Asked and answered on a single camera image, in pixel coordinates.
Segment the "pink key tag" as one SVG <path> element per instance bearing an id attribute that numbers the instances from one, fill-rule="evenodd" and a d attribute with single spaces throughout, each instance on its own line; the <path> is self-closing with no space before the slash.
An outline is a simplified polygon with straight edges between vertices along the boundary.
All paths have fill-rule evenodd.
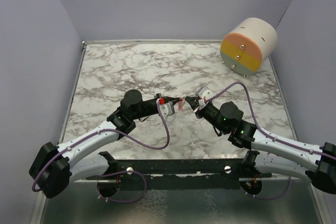
<path id="1" fill-rule="evenodd" d="M 180 100 L 178 102 L 178 110 L 182 110 L 183 109 L 183 104 L 184 104 L 183 99 L 180 98 Z"/>

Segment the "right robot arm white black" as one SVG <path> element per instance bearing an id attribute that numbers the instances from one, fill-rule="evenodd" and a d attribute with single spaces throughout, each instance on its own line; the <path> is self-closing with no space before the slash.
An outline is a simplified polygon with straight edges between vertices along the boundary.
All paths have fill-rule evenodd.
<path id="1" fill-rule="evenodd" d="M 276 173 L 308 180 L 329 194 L 335 194 L 335 145 L 314 145 L 282 138 L 242 119 L 243 112 L 226 102 L 218 109 L 198 97 L 186 97 L 196 117 L 205 119 L 221 136 L 238 148 L 248 149 L 241 171 L 246 177 Z"/>

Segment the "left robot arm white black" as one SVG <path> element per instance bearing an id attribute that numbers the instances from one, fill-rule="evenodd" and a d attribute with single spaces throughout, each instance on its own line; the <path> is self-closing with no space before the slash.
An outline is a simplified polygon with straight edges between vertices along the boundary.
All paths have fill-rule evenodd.
<path id="1" fill-rule="evenodd" d="M 102 155 L 97 158 L 88 158 L 88 155 L 123 137 L 146 146 L 129 135 L 136 127 L 135 121 L 152 115 L 161 119 L 173 115 L 174 105 L 180 101 L 181 98 L 160 94 L 144 101 L 140 91 L 127 91 L 119 107 L 93 130 L 69 142 L 58 145 L 48 142 L 40 148 L 28 171 L 34 180 L 32 191 L 41 191 L 47 198 L 53 198 L 70 182 L 91 176 L 112 178 L 116 172 L 113 163 Z"/>

